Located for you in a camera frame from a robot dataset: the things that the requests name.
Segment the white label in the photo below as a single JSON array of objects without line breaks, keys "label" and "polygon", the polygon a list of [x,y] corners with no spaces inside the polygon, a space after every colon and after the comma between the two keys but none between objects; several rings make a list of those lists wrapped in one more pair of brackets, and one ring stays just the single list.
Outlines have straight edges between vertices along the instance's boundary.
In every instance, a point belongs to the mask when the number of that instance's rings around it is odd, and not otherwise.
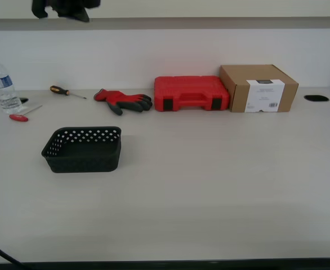
[{"label": "white label", "polygon": [[285,83],[281,80],[247,80],[250,84],[246,113],[278,111]]}]

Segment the screwdriver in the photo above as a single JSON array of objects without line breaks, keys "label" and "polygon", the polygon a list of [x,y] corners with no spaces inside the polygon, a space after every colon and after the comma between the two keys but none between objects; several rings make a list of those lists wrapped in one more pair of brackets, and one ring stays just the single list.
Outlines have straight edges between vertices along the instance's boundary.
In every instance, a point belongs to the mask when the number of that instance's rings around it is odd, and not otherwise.
[{"label": "screwdriver", "polygon": [[[37,110],[38,108],[41,108],[42,105],[28,111],[26,114],[34,111],[34,110]],[[14,121],[18,121],[18,122],[27,122],[29,119],[25,116],[26,114],[23,114],[23,115],[20,115],[20,114],[10,114],[9,117],[14,120]]]},{"label": "screwdriver", "polygon": [[55,86],[55,85],[53,85],[52,87],[50,87],[50,90],[51,90],[51,92],[53,92],[55,94],[66,95],[66,96],[68,96],[68,95],[71,94],[73,96],[77,96],[77,97],[83,98],[84,100],[87,99],[86,97],[78,96],[77,94],[72,94],[72,93],[70,93],[69,90],[65,90],[65,89],[63,89],[61,87],[58,87],[58,86]]}]

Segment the screwdriver shaft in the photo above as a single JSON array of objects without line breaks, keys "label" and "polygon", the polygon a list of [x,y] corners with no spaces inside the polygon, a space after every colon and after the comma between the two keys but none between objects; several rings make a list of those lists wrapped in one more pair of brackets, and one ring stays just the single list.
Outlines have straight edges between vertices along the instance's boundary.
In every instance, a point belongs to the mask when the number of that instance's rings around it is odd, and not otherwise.
[{"label": "screwdriver shaft", "polygon": [[73,94],[73,93],[70,93],[70,95],[73,95],[73,96],[76,96],[76,97],[80,97],[80,98],[83,98],[84,100],[86,100],[87,98],[86,97],[82,97],[82,96],[79,96],[77,94]]},{"label": "screwdriver shaft", "polygon": [[41,108],[41,107],[42,107],[42,105],[40,105],[40,106],[38,106],[38,107],[36,107],[36,108],[33,108],[32,110],[28,111],[26,114],[28,114],[28,113],[30,113],[30,112],[32,112],[32,111],[34,111],[34,110],[37,110],[37,109],[39,109],[39,108]]}]

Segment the black basket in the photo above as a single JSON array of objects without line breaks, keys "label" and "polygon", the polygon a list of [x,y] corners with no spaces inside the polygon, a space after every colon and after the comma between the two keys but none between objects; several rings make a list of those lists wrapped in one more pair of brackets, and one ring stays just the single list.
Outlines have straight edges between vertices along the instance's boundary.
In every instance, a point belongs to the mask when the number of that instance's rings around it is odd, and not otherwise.
[{"label": "black basket", "polygon": [[60,128],[41,155],[54,173],[111,172],[118,167],[121,129]]}]

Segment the table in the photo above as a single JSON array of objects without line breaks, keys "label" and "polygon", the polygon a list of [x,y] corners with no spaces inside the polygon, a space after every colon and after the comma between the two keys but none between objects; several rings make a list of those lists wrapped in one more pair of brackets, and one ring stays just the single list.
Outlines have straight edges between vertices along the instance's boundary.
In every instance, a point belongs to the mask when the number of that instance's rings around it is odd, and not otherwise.
[{"label": "table", "polygon": [[[96,92],[21,92],[43,104],[27,123],[0,110],[5,252],[23,262],[330,257],[330,101],[303,98],[329,90],[300,89],[283,113],[123,116]],[[59,128],[112,125],[122,129],[113,172],[55,174],[41,156]]]}]

